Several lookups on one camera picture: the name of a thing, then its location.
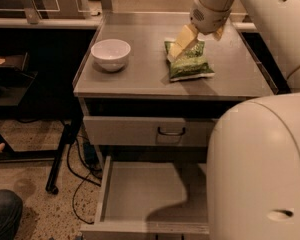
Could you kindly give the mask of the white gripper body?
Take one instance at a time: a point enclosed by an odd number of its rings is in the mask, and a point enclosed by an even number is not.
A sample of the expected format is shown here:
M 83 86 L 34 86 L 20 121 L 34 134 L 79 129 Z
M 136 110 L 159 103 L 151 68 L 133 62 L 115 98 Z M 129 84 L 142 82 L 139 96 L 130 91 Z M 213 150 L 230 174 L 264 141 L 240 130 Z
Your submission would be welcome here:
M 190 21 L 200 33 L 208 35 L 221 28 L 229 14 L 230 10 L 216 11 L 204 6 L 200 0 L 194 0 L 190 10 Z

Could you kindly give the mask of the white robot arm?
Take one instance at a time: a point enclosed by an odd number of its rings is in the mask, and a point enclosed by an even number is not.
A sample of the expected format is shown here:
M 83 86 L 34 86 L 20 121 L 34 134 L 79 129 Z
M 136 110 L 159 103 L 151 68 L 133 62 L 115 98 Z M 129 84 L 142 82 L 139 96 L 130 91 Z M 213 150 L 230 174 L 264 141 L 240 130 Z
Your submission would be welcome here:
M 194 0 L 190 19 L 216 32 L 234 0 Z M 242 102 L 211 134 L 210 240 L 300 240 L 300 0 L 240 0 L 289 93 Z

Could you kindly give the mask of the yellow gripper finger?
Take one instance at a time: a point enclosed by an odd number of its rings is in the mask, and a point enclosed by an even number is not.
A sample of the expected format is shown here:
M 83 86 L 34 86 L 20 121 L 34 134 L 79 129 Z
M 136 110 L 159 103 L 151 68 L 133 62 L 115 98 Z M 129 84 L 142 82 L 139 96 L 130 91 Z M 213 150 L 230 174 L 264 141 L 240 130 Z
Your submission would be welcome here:
M 174 62 L 185 50 L 195 45 L 198 41 L 198 30 L 193 24 L 184 25 L 170 46 L 167 59 Z
M 221 26 L 220 28 L 218 28 L 214 33 L 213 33 L 213 38 L 216 41 L 220 41 L 222 36 L 223 36 L 223 32 L 224 32 L 224 27 Z

